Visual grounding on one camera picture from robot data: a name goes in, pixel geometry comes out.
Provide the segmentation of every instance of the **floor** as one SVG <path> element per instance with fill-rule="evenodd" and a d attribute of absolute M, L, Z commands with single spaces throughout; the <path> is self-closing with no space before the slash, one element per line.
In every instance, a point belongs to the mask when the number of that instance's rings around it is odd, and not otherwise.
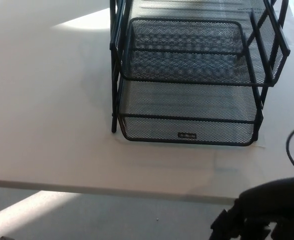
<path fill-rule="evenodd" d="M 75 23 L 66 22 L 65 27 Z M 294 45 L 291 12 L 285 32 Z M 224 207 L 0 188 L 0 236 L 16 240 L 206 240 L 211 222 Z"/>

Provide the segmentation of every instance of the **white desk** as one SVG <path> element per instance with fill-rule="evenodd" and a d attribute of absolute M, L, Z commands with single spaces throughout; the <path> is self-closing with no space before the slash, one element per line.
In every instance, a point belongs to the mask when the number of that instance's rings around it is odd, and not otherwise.
<path fill-rule="evenodd" d="M 129 142 L 111 133 L 109 30 L 53 27 L 108 3 L 75 2 L 0 1 L 0 187 L 230 204 L 294 176 L 294 47 L 255 145 Z"/>

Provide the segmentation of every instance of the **black metal mesh tray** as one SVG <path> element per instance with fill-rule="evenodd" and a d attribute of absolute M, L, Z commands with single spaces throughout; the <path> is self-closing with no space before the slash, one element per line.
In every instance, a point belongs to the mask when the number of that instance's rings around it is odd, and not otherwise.
<path fill-rule="evenodd" d="M 121 82 L 118 118 L 128 140 L 247 146 L 257 137 L 255 87 Z"/>
<path fill-rule="evenodd" d="M 241 26 L 234 21 L 135 18 L 122 64 L 131 81 L 254 85 Z"/>

